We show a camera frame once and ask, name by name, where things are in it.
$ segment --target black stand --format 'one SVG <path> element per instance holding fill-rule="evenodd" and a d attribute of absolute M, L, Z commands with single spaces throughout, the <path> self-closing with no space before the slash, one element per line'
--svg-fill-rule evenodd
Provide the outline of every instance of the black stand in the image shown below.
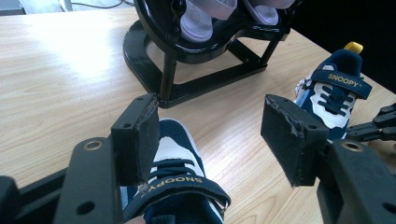
<path fill-rule="evenodd" d="M 278 42 L 285 40 L 290 33 L 292 16 L 301 1 L 279 10 L 279 23 L 275 26 L 254 22 L 240 2 L 227 21 L 213 21 L 212 37 L 198 44 L 180 38 L 180 18 L 186 10 L 185 0 L 134 2 L 140 20 L 125 36 L 124 58 L 146 91 L 158 94 L 160 107 L 168 108 L 265 70 Z M 242 36 L 269 40 L 270 43 L 260 57 L 237 40 Z M 146 53 L 151 40 L 164 52 L 163 72 Z M 174 83 L 177 61 L 205 63 L 226 50 L 242 63 L 182 84 Z"/>

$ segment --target wooden surface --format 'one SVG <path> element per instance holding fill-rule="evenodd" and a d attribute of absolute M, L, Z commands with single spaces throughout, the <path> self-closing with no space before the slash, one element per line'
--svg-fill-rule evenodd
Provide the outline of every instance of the wooden surface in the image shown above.
<path fill-rule="evenodd" d="M 110 127 L 145 90 L 122 56 L 137 20 L 133 8 L 0 18 L 0 174 L 26 186 L 68 165 L 74 146 Z M 267 42 L 243 39 L 262 54 Z M 158 64 L 161 52 L 148 48 Z M 296 83 L 330 54 L 292 31 L 261 74 L 166 110 L 181 120 L 203 156 L 207 176 L 232 197 L 226 223 L 320 223 L 316 188 L 293 189 L 260 136 L 267 93 L 294 99 Z M 225 53 L 181 64 L 177 82 L 236 62 Z M 369 78 L 351 124 L 371 120 L 394 94 Z"/>

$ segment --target yellow pull tab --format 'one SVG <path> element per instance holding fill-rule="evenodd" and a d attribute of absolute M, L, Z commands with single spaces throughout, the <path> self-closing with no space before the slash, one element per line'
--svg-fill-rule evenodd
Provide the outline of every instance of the yellow pull tab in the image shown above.
<path fill-rule="evenodd" d="M 355 52 L 355 53 L 357 53 L 357 54 L 360 54 L 361 51 L 363 50 L 363 45 L 358 44 L 358 43 L 352 41 L 352 42 L 349 42 L 349 43 L 344 47 L 344 49 L 348 49 L 348 50 L 350 50 L 350 51 L 352 51 L 352 52 Z"/>

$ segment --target rack leg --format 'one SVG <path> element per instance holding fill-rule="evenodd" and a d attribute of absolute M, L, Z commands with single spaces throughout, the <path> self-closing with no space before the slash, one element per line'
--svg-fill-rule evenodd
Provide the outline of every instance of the rack leg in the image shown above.
<path fill-rule="evenodd" d="M 175 79 L 177 60 L 165 54 L 163 65 L 163 78 L 161 80 L 160 100 L 169 101 Z"/>
<path fill-rule="evenodd" d="M 279 41 L 275 41 L 275 40 L 270 41 L 267 49 L 265 50 L 264 54 L 262 55 L 262 58 L 260 59 L 261 65 L 266 65 L 268 63 L 278 43 Z"/>

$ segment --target shoe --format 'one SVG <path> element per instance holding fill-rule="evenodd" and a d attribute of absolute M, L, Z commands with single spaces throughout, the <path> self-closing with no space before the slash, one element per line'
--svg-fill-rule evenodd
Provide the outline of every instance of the shoe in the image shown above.
<path fill-rule="evenodd" d="M 204 165 L 187 128 L 175 119 L 160 120 L 160 145 L 146 191 L 126 206 L 126 219 L 147 223 L 224 223 L 230 197 L 205 177 Z"/>
<path fill-rule="evenodd" d="M 186 0 L 187 9 L 180 19 L 181 37 L 202 43 L 213 34 L 212 19 L 226 21 L 236 9 L 236 0 Z"/>
<path fill-rule="evenodd" d="M 288 8 L 295 0 L 243 0 L 253 19 L 264 25 L 277 25 L 277 8 Z"/>
<path fill-rule="evenodd" d="M 295 103 L 329 128 L 329 142 L 345 138 L 356 99 L 365 100 L 370 94 L 361 64 L 359 54 L 339 49 L 295 88 Z"/>

